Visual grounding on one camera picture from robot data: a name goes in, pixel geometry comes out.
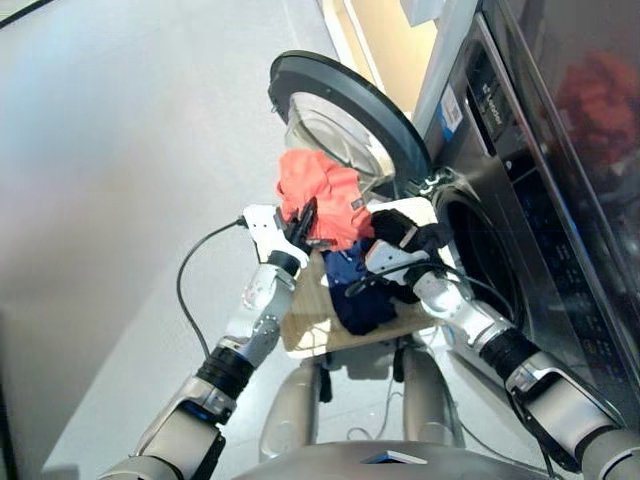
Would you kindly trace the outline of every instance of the orange cloth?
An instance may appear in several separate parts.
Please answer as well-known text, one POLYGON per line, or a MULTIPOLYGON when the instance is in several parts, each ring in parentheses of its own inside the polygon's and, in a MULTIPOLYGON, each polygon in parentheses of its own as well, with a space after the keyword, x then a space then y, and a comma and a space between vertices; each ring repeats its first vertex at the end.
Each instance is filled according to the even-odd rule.
POLYGON ((278 195, 286 220, 312 198, 318 213, 311 239, 331 242, 331 250, 346 250, 361 238, 373 237, 371 215, 358 189, 358 172, 342 167, 322 151, 294 149, 280 157, 278 195))

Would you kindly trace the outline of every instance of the label sticker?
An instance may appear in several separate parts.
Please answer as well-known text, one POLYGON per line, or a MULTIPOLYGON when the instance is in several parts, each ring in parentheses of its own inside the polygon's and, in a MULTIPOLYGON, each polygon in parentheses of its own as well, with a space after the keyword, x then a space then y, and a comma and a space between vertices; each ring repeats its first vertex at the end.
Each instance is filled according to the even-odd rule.
POLYGON ((442 99, 436 109, 442 133, 447 142, 451 141, 458 125, 462 122, 462 111, 450 84, 444 89, 442 99))

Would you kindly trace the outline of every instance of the laundry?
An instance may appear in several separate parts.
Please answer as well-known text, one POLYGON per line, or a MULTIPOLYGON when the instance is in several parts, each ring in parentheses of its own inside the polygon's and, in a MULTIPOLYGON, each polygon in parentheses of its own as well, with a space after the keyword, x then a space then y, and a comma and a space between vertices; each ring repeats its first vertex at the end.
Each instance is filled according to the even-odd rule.
POLYGON ((358 189, 358 173, 338 165, 322 151, 293 149, 282 155, 277 193, 285 219, 316 197, 317 219, 309 238, 328 241, 331 250, 346 250, 373 236, 371 215, 358 189))
POLYGON ((345 296, 350 285, 366 276, 364 258, 372 244, 373 240, 365 239, 348 250, 323 253, 333 309, 340 323, 353 335, 366 335, 378 325, 396 318, 392 297, 405 303, 418 300, 408 287, 394 282, 375 283, 358 295, 345 296))

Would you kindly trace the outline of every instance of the gray floor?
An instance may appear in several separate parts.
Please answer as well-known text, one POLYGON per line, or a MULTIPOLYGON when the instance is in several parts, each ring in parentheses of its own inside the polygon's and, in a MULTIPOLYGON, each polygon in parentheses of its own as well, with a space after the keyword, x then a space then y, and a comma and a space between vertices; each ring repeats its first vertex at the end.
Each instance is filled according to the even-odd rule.
MULTIPOLYGON (((197 368, 174 275, 196 238, 275 201, 284 127, 268 71, 294 48, 334 55, 315 0, 57 0, 0 31, 0 363, 24 478, 95 478, 197 368)), ((186 296, 211 341, 254 266, 239 231, 194 258, 186 296)), ((540 464, 445 350, 469 427, 540 464)), ((252 379, 216 478, 257 462, 294 365, 279 348, 252 379)), ((376 432, 387 381, 333 378, 319 440, 376 432)), ((400 399, 385 437, 401 438, 400 399)))

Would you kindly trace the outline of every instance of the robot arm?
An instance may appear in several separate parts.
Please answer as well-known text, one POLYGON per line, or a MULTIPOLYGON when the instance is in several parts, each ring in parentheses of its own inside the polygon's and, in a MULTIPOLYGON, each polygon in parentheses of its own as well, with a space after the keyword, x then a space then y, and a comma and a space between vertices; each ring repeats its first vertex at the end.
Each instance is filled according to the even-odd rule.
POLYGON ((393 270, 393 280, 409 284, 425 310, 495 369, 514 412, 551 458, 566 470, 583 471, 587 479, 640 478, 640 436, 625 429, 612 405, 495 309, 465 299, 441 272, 411 267, 412 255, 379 241, 367 256, 367 268, 393 270), (395 266, 381 260, 388 258, 395 266), (403 264, 407 268, 398 269, 403 264))
POLYGON ((259 239, 258 253, 266 261, 245 288, 240 307, 213 352, 142 435, 133 456, 101 479, 211 478, 225 444, 218 426, 227 423, 252 373, 278 342, 280 324, 293 299, 295 277, 308 260, 306 240, 315 208, 315 202, 310 202, 300 220, 288 226, 281 223, 273 207, 245 210, 250 229, 258 223, 264 227, 252 231, 252 236, 259 239), (274 248, 265 248, 265 242, 274 248))

